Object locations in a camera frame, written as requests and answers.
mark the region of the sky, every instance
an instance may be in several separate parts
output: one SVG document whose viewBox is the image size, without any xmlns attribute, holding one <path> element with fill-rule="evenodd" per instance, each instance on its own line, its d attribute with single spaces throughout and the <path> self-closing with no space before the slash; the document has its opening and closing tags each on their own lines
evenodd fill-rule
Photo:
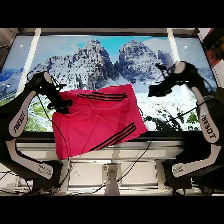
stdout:
<svg viewBox="0 0 224 224">
<path fill-rule="evenodd" d="M 32 36 L 18 36 L 11 48 L 3 69 L 23 68 L 30 49 Z M 143 42 L 156 55 L 158 50 L 167 52 L 172 57 L 172 52 L 167 37 L 152 36 L 41 36 L 38 41 L 31 69 L 39 63 L 44 63 L 52 56 L 74 54 L 83 48 L 89 40 L 97 39 L 110 55 L 114 63 L 119 58 L 119 49 L 131 40 Z M 209 67 L 200 42 L 196 38 L 175 38 L 180 59 L 194 64 L 196 67 Z"/>
</svg>

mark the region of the large monitor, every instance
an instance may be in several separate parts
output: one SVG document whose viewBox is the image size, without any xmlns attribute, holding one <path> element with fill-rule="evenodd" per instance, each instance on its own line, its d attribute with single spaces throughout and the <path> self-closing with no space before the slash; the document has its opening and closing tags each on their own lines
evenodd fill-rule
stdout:
<svg viewBox="0 0 224 224">
<path fill-rule="evenodd" d="M 32 36 L 17 36 L 0 74 L 0 105 L 15 97 L 33 41 Z M 175 37 L 180 60 L 192 63 L 209 83 L 212 91 L 216 80 L 198 38 Z M 162 81 L 156 63 L 170 68 L 174 56 L 168 37 L 159 36 L 40 36 L 30 68 L 32 74 L 48 71 L 59 83 L 72 89 L 97 90 L 106 86 L 131 83 L 138 107 L 149 131 L 199 131 L 196 112 L 167 123 L 196 106 L 194 95 L 186 86 L 175 86 L 165 97 L 148 98 L 151 84 Z M 49 101 L 41 97 L 45 108 Z M 49 116 L 54 111 L 47 110 Z M 28 132 L 52 132 L 52 124 L 34 98 L 29 107 Z"/>
</svg>

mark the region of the robotic arm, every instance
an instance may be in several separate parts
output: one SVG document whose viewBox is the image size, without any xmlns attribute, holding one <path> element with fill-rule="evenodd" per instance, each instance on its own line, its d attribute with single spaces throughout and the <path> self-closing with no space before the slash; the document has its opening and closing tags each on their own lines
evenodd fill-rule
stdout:
<svg viewBox="0 0 224 224">
<path fill-rule="evenodd" d="M 71 100 L 63 100 L 47 72 L 37 73 L 25 85 L 24 91 L 8 104 L 0 107 L 0 162 L 26 180 L 33 180 L 33 193 L 60 187 L 61 161 L 32 159 L 16 148 L 27 123 L 28 107 L 37 95 L 46 95 L 56 111 L 68 113 Z"/>
<path fill-rule="evenodd" d="M 211 144 L 211 153 L 208 158 L 199 161 L 183 163 L 177 160 L 172 165 L 175 178 L 184 175 L 201 176 L 224 165 L 224 105 L 207 91 L 203 78 L 192 64 L 182 61 L 175 65 L 163 82 L 149 87 L 148 96 L 166 96 L 172 92 L 173 86 L 183 84 L 188 86 L 197 99 L 198 120 L 205 140 Z"/>
</svg>

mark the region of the folded garment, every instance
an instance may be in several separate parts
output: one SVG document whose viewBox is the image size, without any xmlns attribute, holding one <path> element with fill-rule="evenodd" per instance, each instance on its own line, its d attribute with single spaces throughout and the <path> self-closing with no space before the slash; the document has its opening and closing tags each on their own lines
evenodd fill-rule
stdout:
<svg viewBox="0 0 224 224">
<path fill-rule="evenodd" d="M 53 124 L 59 159 L 125 142 L 147 131 L 131 84 L 60 95 L 73 104 L 69 114 L 53 114 L 53 122 L 61 131 Z"/>
</svg>

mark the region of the television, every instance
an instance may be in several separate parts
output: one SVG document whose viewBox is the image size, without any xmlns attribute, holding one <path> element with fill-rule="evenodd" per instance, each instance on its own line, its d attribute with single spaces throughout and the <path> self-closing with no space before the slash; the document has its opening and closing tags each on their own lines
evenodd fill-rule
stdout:
<svg viewBox="0 0 224 224">
<path fill-rule="evenodd" d="M 14 40 L 0 73 L 0 105 L 16 96 L 32 40 L 33 36 L 28 35 L 19 35 Z M 180 60 L 195 65 L 209 83 L 205 83 L 206 87 L 214 91 L 217 83 L 199 38 L 175 37 L 175 42 Z M 59 83 L 67 84 L 62 91 L 97 90 L 131 83 L 149 132 L 200 131 L 195 111 L 167 123 L 196 106 L 194 95 L 186 86 L 173 87 L 165 97 L 148 97 L 149 86 L 163 80 L 155 64 L 170 68 L 173 61 L 167 36 L 46 35 L 39 37 L 29 77 L 48 71 Z M 41 99 L 52 117 L 54 110 L 47 109 L 48 99 Z M 29 106 L 28 115 L 26 132 L 52 132 L 52 124 L 37 97 Z"/>
</svg>

